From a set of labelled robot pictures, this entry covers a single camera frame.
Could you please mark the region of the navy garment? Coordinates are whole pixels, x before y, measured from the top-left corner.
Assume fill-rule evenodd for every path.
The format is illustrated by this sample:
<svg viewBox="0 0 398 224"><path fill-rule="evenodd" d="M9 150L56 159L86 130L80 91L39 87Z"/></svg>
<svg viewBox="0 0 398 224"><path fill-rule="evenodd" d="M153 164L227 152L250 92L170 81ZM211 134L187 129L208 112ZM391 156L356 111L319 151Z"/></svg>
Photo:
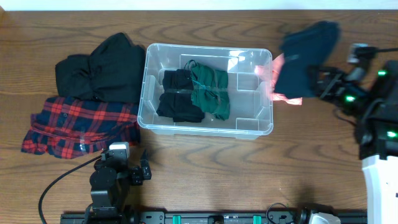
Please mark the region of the navy garment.
<svg viewBox="0 0 398 224"><path fill-rule="evenodd" d="M274 92L283 94L288 99L314 97L312 83L315 79L308 73L308 69L323 65L339 38L339 24L330 21L320 21L286 35L280 46L284 64L274 85Z"/></svg>

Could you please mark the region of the black taped garment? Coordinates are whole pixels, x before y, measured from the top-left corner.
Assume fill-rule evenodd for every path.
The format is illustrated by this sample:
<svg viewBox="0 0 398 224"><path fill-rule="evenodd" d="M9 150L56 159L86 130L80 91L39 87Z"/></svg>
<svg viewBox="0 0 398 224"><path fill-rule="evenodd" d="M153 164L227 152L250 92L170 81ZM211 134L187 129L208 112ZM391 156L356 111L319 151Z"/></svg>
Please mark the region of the black taped garment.
<svg viewBox="0 0 398 224"><path fill-rule="evenodd" d="M204 112L192 103L193 83L189 70L166 70L162 80L164 88L157 114L172 118L173 122L201 123Z"/></svg>

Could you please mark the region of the dark green garment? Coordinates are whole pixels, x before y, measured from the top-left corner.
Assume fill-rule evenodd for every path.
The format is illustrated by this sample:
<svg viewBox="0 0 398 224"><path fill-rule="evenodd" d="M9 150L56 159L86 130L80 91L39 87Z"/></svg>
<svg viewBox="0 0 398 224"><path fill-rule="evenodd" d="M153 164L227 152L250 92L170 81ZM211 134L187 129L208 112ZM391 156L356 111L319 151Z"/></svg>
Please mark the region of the dark green garment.
<svg viewBox="0 0 398 224"><path fill-rule="evenodd" d="M202 112L212 114L216 119L225 121L230 116L228 95L228 73L211 68L195 60L189 60L184 68L190 72L193 84L191 101Z"/></svg>

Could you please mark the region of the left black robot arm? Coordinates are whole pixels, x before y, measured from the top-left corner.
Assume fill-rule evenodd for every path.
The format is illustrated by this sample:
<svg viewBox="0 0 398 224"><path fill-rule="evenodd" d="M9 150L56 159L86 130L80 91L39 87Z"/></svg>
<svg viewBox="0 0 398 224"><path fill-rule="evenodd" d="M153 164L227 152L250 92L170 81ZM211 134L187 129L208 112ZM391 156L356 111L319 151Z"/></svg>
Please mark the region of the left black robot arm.
<svg viewBox="0 0 398 224"><path fill-rule="evenodd" d="M147 151L142 153L140 165L131 167L126 149L107 149L95 162L90 177L93 213L96 218L121 216L129 188L142 185L152 178Z"/></svg>

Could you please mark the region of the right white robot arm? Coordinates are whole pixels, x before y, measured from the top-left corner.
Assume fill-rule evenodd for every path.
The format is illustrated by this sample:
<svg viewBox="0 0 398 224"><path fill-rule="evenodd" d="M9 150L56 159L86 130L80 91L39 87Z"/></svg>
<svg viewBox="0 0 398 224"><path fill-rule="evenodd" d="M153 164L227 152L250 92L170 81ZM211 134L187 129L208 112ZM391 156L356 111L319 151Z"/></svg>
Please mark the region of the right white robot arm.
<svg viewBox="0 0 398 224"><path fill-rule="evenodd" d="M372 60L381 50L357 47L357 63L350 72L325 67L330 51L299 47L308 85L320 100L352 116L367 191L367 222L397 223L397 61L388 60L377 71L370 89L360 87Z"/></svg>

